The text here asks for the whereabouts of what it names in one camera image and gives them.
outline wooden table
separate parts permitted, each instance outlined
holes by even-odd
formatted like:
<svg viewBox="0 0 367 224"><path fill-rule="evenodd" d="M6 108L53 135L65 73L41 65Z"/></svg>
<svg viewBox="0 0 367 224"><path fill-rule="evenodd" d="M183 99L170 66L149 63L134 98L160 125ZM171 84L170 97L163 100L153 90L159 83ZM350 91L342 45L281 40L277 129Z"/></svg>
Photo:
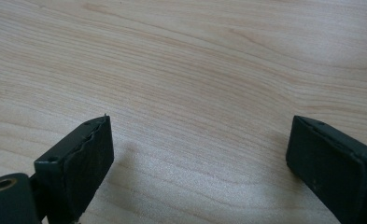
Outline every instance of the wooden table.
<svg viewBox="0 0 367 224"><path fill-rule="evenodd" d="M0 175L81 122L116 159L81 223L338 223L293 115L367 145L367 1L0 1Z"/></svg>

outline light wood surface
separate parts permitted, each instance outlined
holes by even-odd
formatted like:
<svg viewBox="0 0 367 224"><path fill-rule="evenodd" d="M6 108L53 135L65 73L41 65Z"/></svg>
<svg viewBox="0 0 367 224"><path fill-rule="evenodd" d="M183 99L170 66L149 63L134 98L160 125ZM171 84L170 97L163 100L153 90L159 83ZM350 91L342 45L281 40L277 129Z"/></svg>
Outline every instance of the light wood surface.
<svg viewBox="0 0 367 224"><path fill-rule="evenodd" d="M338 223L286 166L293 115L367 145L367 1L0 1L0 175L107 113L81 223Z"/></svg>

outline black clamp jaw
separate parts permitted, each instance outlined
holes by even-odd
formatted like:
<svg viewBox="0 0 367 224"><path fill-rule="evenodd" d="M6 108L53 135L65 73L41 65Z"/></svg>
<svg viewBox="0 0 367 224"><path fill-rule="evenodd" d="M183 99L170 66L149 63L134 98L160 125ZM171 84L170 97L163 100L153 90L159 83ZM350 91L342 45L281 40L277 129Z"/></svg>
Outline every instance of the black clamp jaw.
<svg viewBox="0 0 367 224"><path fill-rule="evenodd" d="M367 224L367 146L333 127L295 116L288 167L343 224Z"/></svg>
<svg viewBox="0 0 367 224"><path fill-rule="evenodd" d="M79 125L35 161L35 174L0 177L0 223L79 219L114 160L110 117Z"/></svg>

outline screw hole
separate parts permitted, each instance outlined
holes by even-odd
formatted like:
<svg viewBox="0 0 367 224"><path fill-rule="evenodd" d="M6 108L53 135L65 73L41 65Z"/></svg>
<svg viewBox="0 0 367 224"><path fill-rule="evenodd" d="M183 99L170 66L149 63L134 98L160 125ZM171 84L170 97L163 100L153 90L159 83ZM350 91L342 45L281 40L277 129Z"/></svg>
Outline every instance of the screw hole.
<svg viewBox="0 0 367 224"><path fill-rule="evenodd" d="M0 180L0 191L9 189L17 183L16 178L8 178Z"/></svg>
<svg viewBox="0 0 367 224"><path fill-rule="evenodd" d="M53 162L53 161L57 161L59 159L59 157L50 157L49 159L48 159L48 161L49 162Z"/></svg>

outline metal ring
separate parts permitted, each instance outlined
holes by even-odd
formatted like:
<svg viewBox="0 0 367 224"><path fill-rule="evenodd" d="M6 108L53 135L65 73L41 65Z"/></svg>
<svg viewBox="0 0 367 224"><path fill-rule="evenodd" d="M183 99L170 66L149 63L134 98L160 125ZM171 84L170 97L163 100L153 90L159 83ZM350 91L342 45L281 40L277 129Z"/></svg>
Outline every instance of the metal ring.
<svg viewBox="0 0 367 224"><path fill-rule="evenodd" d="M9 189L17 183L16 178L5 178L0 180L0 191Z"/></svg>

